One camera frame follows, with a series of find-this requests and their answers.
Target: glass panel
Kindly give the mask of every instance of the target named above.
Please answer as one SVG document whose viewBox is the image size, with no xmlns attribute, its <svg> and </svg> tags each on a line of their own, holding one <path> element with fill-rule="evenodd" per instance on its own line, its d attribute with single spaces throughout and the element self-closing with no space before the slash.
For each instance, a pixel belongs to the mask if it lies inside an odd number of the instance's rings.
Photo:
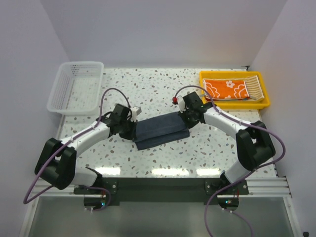
<svg viewBox="0 0 316 237">
<path fill-rule="evenodd" d="M 31 237 L 208 237 L 202 203 L 122 202 L 90 213 L 82 197 L 41 197 Z M 252 225 L 256 237 L 293 232 L 282 198 L 240 198 L 237 213 Z M 248 237 L 237 216 L 210 206 L 208 222 L 215 237 Z"/>
</svg>

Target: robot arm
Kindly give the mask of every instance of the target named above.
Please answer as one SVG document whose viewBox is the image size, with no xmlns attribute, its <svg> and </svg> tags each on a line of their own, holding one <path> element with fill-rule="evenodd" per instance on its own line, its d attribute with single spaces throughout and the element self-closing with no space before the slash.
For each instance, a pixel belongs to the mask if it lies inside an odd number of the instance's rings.
<svg viewBox="0 0 316 237">
<path fill-rule="evenodd" d="M 227 117 L 233 119 L 236 119 L 236 117 L 219 108 L 217 109 L 220 112 L 216 111 L 210 102 L 203 104 L 195 92 L 183 98 L 178 97 L 176 103 L 180 108 L 179 116 L 188 128 L 195 126 L 199 122 L 206 123 L 219 128 L 236 140 L 238 161 L 222 173 L 222 186 L 239 180 L 275 155 L 276 151 L 268 133 L 241 124 L 242 122 L 266 128 L 263 122 L 250 123 L 239 120 L 240 123 L 237 123 L 231 121 Z"/>
<path fill-rule="evenodd" d="M 49 139 L 35 167 L 35 174 L 38 174 L 43 164 L 52 154 L 66 143 L 69 143 L 49 163 L 40 177 L 60 190 L 70 184 L 93 186 L 97 182 L 97 178 L 102 177 L 102 175 L 93 169 L 76 168 L 77 157 L 94 144 L 115 134 L 119 134 L 120 137 L 128 140 L 135 139 L 137 115 L 140 113 L 141 109 L 139 107 L 128 108 L 116 104 L 114 110 L 103 115 L 100 121 L 95 121 L 73 136 L 60 141 L 54 138 Z"/>
</svg>

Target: navy fabric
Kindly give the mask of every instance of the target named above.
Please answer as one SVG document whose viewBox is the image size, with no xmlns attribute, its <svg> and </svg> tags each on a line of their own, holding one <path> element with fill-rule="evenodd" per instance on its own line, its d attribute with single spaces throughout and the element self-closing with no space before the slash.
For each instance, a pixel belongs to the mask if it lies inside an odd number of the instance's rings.
<svg viewBox="0 0 316 237">
<path fill-rule="evenodd" d="M 138 150 L 143 150 L 187 138 L 189 135 L 178 112 L 174 112 L 139 121 L 136 127 L 137 139 L 134 142 Z"/>
</svg>

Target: red object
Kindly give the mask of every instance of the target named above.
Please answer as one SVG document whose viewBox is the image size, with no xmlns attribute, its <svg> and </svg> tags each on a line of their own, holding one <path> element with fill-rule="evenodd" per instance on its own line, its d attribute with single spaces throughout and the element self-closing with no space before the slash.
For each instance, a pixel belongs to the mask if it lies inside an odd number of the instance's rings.
<svg viewBox="0 0 316 237">
<path fill-rule="evenodd" d="M 177 99 L 177 97 L 173 97 L 173 98 L 172 98 L 172 103 L 173 103 L 174 105 L 177 105 L 177 104 L 178 104 L 178 99 Z"/>
</svg>

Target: terrazzo table surface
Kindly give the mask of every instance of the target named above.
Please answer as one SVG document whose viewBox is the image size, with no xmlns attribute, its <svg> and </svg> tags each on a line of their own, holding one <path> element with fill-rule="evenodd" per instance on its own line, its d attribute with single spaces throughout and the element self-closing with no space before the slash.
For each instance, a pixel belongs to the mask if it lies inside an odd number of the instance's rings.
<svg viewBox="0 0 316 237">
<path fill-rule="evenodd" d="M 172 105 L 175 92 L 185 85 L 199 85 L 200 71 L 211 69 L 104 69 L 101 93 L 106 88 L 122 90 L 132 106 L 141 106 L 138 120 L 178 111 Z M 222 71 L 242 71 L 221 69 Z M 196 90 L 184 89 L 185 95 Z M 84 97 L 73 98 L 80 105 Z M 112 111 L 115 103 L 126 104 L 116 91 L 110 91 L 103 113 Z M 247 121 L 260 119 L 257 110 L 228 110 Z M 71 136 L 95 121 L 98 112 L 88 116 L 63 116 L 59 139 Z M 236 142 L 223 131 L 206 124 L 190 129 L 190 137 L 138 151 L 136 145 L 118 135 L 101 141 L 77 159 L 77 167 L 89 166 L 104 177 L 219 177 L 237 160 Z M 276 177 L 273 165 L 259 169 L 253 178 Z"/>
</svg>

